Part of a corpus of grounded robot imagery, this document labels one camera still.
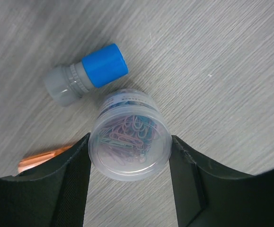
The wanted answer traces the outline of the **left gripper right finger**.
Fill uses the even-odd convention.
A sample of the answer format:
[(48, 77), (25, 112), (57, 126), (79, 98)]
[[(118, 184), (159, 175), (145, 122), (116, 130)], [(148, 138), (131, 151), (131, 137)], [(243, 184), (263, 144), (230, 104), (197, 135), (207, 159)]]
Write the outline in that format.
[(242, 173), (172, 139), (169, 166), (180, 227), (274, 227), (274, 169)]

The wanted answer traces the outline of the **clear paper clip jar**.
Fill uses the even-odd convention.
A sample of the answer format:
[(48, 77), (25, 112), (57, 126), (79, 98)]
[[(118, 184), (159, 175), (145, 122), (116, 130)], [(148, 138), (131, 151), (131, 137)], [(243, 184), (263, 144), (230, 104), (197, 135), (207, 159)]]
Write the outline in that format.
[(97, 170), (119, 181), (143, 180), (160, 172), (171, 147), (170, 131), (154, 100), (129, 88), (104, 99), (88, 141)]

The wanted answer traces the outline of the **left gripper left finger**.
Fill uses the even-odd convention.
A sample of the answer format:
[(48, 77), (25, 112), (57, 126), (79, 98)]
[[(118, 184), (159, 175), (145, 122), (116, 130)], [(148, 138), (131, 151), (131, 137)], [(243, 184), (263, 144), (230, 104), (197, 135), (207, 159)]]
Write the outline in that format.
[(89, 137), (43, 164), (0, 178), (0, 227), (83, 226)]

